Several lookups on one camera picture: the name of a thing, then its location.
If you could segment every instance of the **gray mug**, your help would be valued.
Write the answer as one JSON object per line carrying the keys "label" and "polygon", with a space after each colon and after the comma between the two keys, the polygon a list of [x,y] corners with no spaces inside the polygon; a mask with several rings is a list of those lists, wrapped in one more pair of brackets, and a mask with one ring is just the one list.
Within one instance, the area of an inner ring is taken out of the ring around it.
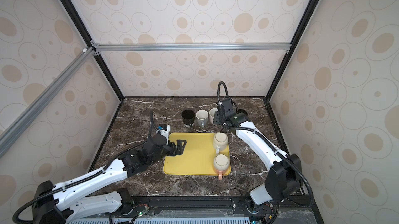
{"label": "gray mug", "polygon": [[208,122],[208,112],[206,110],[199,110],[196,113],[196,121],[199,127],[204,127]]}

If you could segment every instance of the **wallpaper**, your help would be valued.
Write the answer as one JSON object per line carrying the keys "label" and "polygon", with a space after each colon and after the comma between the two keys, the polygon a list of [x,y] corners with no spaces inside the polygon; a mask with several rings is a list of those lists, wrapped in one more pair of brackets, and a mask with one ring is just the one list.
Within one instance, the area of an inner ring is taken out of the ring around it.
{"label": "wallpaper", "polygon": [[309,0],[74,0],[102,44],[291,42]]}
{"label": "wallpaper", "polygon": [[285,50],[103,52],[125,96],[265,96]]}
{"label": "wallpaper", "polygon": [[57,0],[0,0],[0,134],[86,45]]}
{"label": "wallpaper", "polygon": [[[119,100],[93,57],[0,158],[0,223],[33,199],[47,180],[85,174],[116,112]],[[32,219],[31,210],[22,215]]]}
{"label": "wallpaper", "polygon": [[326,224],[399,218],[399,1],[322,0],[271,103]]}

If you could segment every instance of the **brown marble surface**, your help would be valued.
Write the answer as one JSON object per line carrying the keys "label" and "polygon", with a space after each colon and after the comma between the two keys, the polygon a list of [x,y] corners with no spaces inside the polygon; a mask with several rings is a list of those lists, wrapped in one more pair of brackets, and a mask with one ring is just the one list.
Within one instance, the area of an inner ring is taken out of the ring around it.
{"label": "brown marble surface", "polygon": [[[204,128],[194,126],[192,129],[183,125],[181,112],[192,109],[195,112],[215,107],[215,97],[210,98],[127,98],[107,137],[104,147],[96,162],[95,168],[105,165],[114,154],[142,142],[146,139],[149,125],[150,109],[154,111],[157,124],[167,123],[171,132],[216,133],[221,126],[208,123]],[[255,126],[278,146],[275,133],[261,98],[235,98],[239,109],[245,109]],[[131,195],[148,196],[190,196],[190,195],[240,195],[264,183],[267,170],[260,158],[248,145],[228,132],[229,151],[232,172],[219,181],[217,176],[166,175],[163,172],[163,161],[153,164],[147,171],[141,172],[126,180],[113,183],[95,194],[112,192],[118,188],[127,188]]]}

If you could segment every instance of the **white mug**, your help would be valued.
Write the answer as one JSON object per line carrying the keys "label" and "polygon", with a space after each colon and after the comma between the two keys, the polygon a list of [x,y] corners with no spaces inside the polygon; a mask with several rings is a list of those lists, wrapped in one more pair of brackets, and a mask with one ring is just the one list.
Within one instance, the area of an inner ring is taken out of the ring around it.
{"label": "white mug", "polygon": [[225,133],[221,132],[216,133],[215,136],[213,137],[213,147],[216,150],[216,154],[219,154],[219,152],[226,149],[228,143],[229,143],[228,138]]}
{"label": "white mug", "polygon": [[218,154],[213,159],[213,169],[218,174],[219,180],[222,180],[222,176],[226,173],[230,167],[230,159],[223,154]]}
{"label": "white mug", "polygon": [[213,123],[213,118],[215,117],[215,112],[217,112],[217,108],[212,108],[212,109],[209,111],[209,121],[210,121],[211,124],[213,124],[213,125],[214,125],[214,123]]}
{"label": "white mug", "polygon": [[197,119],[197,124],[204,128],[204,126],[206,125],[206,123],[208,122],[208,112],[206,110],[199,110],[196,113],[196,119]]}

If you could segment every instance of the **yellow tray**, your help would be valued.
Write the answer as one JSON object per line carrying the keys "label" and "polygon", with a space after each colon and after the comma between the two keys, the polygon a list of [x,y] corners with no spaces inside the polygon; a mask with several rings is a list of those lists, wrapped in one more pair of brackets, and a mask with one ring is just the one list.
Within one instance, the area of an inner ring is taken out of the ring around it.
{"label": "yellow tray", "polygon": [[[216,150],[213,148],[215,133],[174,132],[169,135],[169,142],[187,140],[184,152],[180,156],[165,157],[164,173],[168,175],[217,175],[213,170]],[[229,146],[220,152],[229,157]],[[229,167],[223,175],[231,172]]]}

